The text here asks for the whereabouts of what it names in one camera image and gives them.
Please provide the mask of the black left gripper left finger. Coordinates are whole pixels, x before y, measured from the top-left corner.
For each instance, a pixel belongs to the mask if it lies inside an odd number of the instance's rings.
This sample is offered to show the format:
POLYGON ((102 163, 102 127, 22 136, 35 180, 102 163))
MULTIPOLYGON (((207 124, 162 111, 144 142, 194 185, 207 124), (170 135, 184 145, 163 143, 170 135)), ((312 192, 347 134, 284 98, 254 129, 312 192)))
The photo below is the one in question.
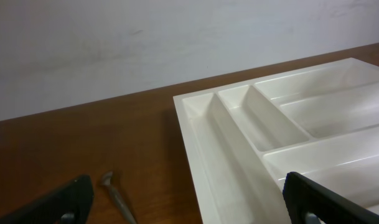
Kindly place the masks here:
POLYGON ((83 174, 0 218, 2 223, 85 224, 93 204, 91 178, 83 174))

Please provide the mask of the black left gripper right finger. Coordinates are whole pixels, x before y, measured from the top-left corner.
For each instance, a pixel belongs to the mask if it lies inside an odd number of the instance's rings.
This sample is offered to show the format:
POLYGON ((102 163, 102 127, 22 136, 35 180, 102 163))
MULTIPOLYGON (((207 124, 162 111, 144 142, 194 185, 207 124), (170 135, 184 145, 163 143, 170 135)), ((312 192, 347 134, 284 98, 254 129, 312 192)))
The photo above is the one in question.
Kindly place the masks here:
POLYGON ((283 198, 292 223, 379 223, 379 215, 353 203, 311 179, 289 172, 283 198))

